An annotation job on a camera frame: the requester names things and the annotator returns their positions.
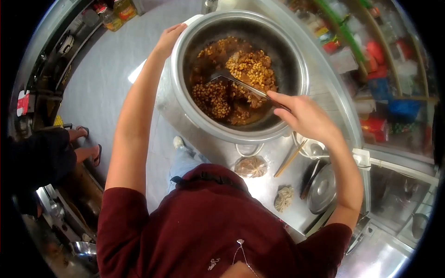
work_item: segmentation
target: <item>necklace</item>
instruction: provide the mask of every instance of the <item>necklace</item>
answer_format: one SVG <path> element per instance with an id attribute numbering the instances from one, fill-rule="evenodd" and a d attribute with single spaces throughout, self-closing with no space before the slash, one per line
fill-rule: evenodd
<path id="1" fill-rule="evenodd" d="M 238 249 L 236 250 L 235 255 L 233 255 L 232 265 L 235 264 L 236 253 L 238 253 L 238 250 L 241 248 L 241 251 L 243 252 L 244 261 L 246 262 L 246 265 L 250 268 L 250 270 L 253 272 L 253 274 L 255 274 L 256 278 L 259 278 L 258 275 L 255 273 L 255 271 L 253 271 L 253 269 L 252 269 L 252 267 L 250 266 L 250 264 L 247 262 L 246 254 L 244 253 L 244 249 L 243 249 L 244 239 L 238 239 L 236 242 L 239 244 L 239 247 L 238 247 Z"/>

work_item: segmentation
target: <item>light blue jeans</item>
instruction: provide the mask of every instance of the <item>light blue jeans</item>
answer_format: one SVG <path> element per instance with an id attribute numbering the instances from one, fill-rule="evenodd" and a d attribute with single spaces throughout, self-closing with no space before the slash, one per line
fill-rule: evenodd
<path id="1" fill-rule="evenodd" d="M 187 172 L 203 163 L 210 163 L 210 161 L 202 154 L 196 155 L 196 152 L 187 146 L 177 148 L 173 165 L 170 167 L 167 175 L 167 194 L 175 189 L 176 186 L 176 182 L 171 181 L 171 178 L 175 176 L 183 177 Z"/>

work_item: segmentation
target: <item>hand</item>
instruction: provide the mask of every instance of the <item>hand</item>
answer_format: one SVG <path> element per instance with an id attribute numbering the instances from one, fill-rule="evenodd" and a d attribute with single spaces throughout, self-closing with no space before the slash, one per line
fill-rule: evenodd
<path id="1" fill-rule="evenodd" d="M 306 138 L 325 144 L 328 148 L 343 135 L 326 112 L 308 96 L 288 96 L 272 91 L 267 92 L 271 99 L 289 107 L 292 113 L 280 108 L 274 114 L 285 121 L 292 129 Z"/>
<path id="2" fill-rule="evenodd" d="M 157 52 L 164 59 L 167 59 L 168 56 L 171 55 L 174 44 L 178 39 L 179 35 L 187 28 L 185 23 L 179 23 L 175 26 L 165 29 L 161 37 L 159 38 L 158 43 L 154 47 L 153 51 Z"/>

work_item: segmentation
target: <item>stainless steel pot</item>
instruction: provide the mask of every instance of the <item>stainless steel pot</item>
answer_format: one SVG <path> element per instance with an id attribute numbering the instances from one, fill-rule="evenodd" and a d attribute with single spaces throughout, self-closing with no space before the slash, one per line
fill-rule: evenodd
<path id="1" fill-rule="evenodd" d="M 200 17 L 180 35 L 171 55 L 170 77 L 179 104 L 187 117 L 215 137 L 237 144 L 260 144 L 290 133 L 288 125 L 273 114 L 259 121 L 233 126 L 216 122 L 193 102 L 189 92 L 191 62 L 208 43 L 234 36 L 262 49 L 272 60 L 280 93 L 307 95 L 309 76 L 296 42 L 272 20 L 248 11 L 213 12 Z"/>

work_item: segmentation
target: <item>maroon shirt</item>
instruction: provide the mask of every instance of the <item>maroon shirt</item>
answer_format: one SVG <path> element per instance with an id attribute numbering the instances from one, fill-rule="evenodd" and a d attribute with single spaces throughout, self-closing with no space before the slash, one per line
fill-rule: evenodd
<path id="1" fill-rule="evenodd" d="M 202 171 L 242 182 L 219 165 L 200 165 L 184 179 Z M 150 215 L 142 194 L 111 188 L 99 216 L 97 261 L 102 278 L 219 277 L 243 239 L 247 261 L 264 277 L 334 277 L 351 234 L 330 224 L 295 244 L 260 202 L 213 181 L 173 190 Z M 212 259 L 218 262 L 208 270 Z M 241 250 L 237 261 L 245 262 Z"/>

